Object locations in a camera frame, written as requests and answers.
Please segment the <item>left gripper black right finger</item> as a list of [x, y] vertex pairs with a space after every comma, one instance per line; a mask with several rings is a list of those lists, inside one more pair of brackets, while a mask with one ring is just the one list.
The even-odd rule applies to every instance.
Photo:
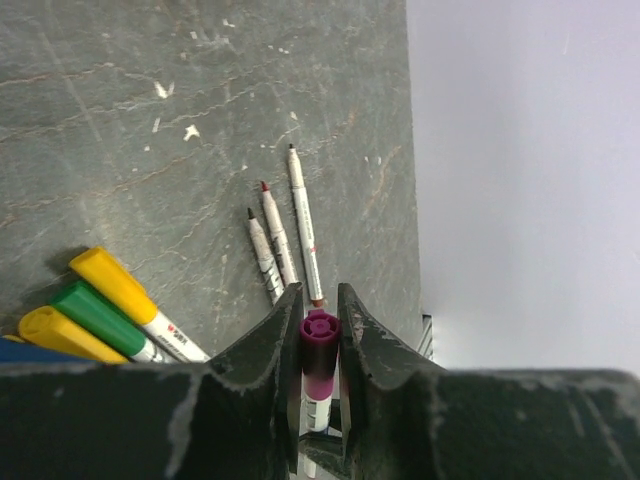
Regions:
[[639, 381], [610, 369], [447, 370], [338, 288], [356, 479], [635, 479]]

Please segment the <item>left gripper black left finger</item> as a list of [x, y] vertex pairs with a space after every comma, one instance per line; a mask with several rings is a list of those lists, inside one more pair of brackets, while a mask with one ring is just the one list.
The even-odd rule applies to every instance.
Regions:
[[298, 465], [301, 284], [205, 364], [168, 425], [167, 479], [287, 479]]

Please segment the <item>magenta cap marker pen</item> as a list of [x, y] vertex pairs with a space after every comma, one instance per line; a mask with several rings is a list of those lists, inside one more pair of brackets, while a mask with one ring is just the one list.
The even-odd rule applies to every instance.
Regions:
[[323, 309], [310, 310], [300, 324], [300, 359], [309, 432], [329, 429], [341, 324]]

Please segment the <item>green cap marker pen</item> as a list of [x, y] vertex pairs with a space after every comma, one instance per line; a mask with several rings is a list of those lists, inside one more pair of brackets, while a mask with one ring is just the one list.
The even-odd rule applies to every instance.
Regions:
[[176, 362], [135, 327], [124, 313], [84, 281], [67, 286], [53, 297], [50, 305], [134, 362]]

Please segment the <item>purple cap marker pen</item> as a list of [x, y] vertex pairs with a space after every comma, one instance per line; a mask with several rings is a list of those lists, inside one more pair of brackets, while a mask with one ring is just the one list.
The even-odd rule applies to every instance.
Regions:
[[307, 289], [311, 304], [320, 308], [324, 305], [324, 294], [321, 287], [319, 267], [316, 256], [316, 242], [313, 222], [309, 206], [308, 194], [304, 183], [300, 158], [295, 146], [290, 143], [288, 148], [288, 167], [291, 181], [291, 191], [296, 209], [301, 253], [307, 280]]

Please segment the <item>yellow cap marker pen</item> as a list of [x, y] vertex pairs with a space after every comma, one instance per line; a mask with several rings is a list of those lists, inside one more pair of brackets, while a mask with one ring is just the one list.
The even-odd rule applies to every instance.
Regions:
[[69, 266], [177, 360], [211, 360], [211, 356], [159, 309], [142, 285], [103, 247], [86, 250], [74, 257]]
[[42, 306], [24, 315], [18, 324], [18, 332], [23, 339], [57, 352], [109, 364], [129, 362], [125, 356], [51, 306]]

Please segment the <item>blue cap marker pen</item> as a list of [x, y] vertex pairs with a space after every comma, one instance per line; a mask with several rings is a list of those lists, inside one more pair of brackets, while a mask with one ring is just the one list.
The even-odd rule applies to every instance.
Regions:
[[15, 342], [5, 338], [0, 344], [1, 363], [87, 363], [88, 359], [49, 350], [39, 346]]

